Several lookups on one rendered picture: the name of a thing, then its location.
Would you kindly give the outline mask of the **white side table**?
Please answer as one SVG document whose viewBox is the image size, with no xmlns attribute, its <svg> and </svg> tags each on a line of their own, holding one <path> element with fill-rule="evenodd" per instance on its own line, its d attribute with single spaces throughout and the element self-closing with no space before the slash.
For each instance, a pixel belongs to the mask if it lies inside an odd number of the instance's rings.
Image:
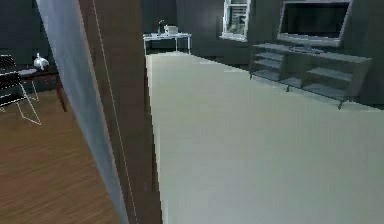
<svg viewBox="0 0 384 224">
<path fill-rule="evenodd" d="M 192 34 L 189 33 L 176 33 L 176 34 L 143 34 L 143 46 L 144 46 L 144 54 L 147 55 L 147 47 L 146 43 L 150 41 L 160 41 L 160 40 L 174 40 L 175 41 L 175 50 L 178 51 L 178 40 L 186 38 L 187 39 L 187 48 L 188 54 L 191 54 L 191 45 L 192 45 Z"/>
</svg>

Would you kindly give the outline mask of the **brown room door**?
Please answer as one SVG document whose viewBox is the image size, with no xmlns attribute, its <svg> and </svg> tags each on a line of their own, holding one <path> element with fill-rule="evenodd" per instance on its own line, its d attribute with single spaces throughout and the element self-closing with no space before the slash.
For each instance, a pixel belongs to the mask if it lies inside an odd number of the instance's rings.
<svg viewBox="0 0 384 224">
<path fill-rule="evenodd" d="M 129 224 L 163 224 L 142 0 L 78 0 Z"/>
</svg>

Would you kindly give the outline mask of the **white framed window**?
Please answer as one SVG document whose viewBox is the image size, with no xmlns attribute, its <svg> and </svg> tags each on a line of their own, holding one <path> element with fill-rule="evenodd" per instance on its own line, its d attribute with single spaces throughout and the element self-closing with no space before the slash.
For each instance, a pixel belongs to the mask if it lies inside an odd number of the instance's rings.
<svg viewBox="0 0 384 224">
<path fill-rule="evenodd" d="M 222 39 L 247 41 L 251 0 L 224 0 Z"/>
</svg>

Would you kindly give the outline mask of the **grey television stand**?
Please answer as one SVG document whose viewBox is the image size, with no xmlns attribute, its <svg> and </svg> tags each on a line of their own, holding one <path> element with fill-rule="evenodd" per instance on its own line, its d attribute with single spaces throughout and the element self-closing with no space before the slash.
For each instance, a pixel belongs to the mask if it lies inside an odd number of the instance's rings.
<svg viewBox="0 0 384 224">
<path fill-rule="evenodd" d="M 372 59 L 304 47 L 252 46 L 249 77 L 260 77 L 339 102 L 357 101 Z"/>
</svg>

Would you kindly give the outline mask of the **dark wooden table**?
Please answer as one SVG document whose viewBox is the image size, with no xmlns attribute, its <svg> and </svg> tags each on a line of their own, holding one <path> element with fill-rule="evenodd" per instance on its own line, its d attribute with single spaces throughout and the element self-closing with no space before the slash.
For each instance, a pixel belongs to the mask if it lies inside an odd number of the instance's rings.
<svg viewBox="0 0 384 224">
<path fill-rule="evenodd" d="M 64 101 L 63 85 L 59 76 L 59 72 L 56 67 L 48 66 L 45 70 L 37 70 L 35 68 L 28 68 L 27 66 L 16 66 L 15 71 L 20 73 L 22 80 L 24 82 L 32 83 L 32 87 L 34 90 L 34 96 L 32 97 L 32 99 L 35 101 L 39 100 L 36 87 L 35 87 L 35 82 L 54 80 L 57 98 L 61 104 L 63 111 L 64 112 L 67 111 L 67 107 Z"/>
</svg>

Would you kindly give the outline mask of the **black television set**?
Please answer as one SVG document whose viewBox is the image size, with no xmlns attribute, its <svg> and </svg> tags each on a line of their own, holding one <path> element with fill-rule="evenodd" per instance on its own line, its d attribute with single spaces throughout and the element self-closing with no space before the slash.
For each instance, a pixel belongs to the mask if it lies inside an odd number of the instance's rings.
<svg viewBox="0 0 384 224">
<path fill-rule="evenodd" d="M 310 46 L 339 47 L 353 0 L 284 1 L 277 39 Z"/>
</svg>

